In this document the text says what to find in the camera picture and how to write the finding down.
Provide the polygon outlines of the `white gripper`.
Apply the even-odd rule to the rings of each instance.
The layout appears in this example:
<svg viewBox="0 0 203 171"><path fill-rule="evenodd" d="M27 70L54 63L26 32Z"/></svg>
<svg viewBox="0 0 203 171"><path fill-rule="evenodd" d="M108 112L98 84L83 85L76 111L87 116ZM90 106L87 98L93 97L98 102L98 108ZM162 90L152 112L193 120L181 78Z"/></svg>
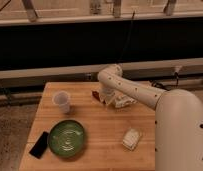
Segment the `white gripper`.
<svg viewBox="0 0 203 171"><path fill-rule="evenodd" d="M101 88L99 90L99 98L106 106L115 105L122 99L122 96L115 92L114 89Z"/></svg>

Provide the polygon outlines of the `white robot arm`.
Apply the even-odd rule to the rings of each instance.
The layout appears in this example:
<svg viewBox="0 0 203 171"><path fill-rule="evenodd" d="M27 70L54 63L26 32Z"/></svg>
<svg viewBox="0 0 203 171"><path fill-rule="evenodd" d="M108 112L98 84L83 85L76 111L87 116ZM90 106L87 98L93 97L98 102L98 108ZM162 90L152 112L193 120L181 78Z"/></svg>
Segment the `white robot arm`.
<svg viewBox="0 0 203 171"><path fill-rule="evenodd" d="M155 171L203 171L203 104L196 95L124 79L117 64L97 78L104 99L118 90L155 111Z"/></svg>

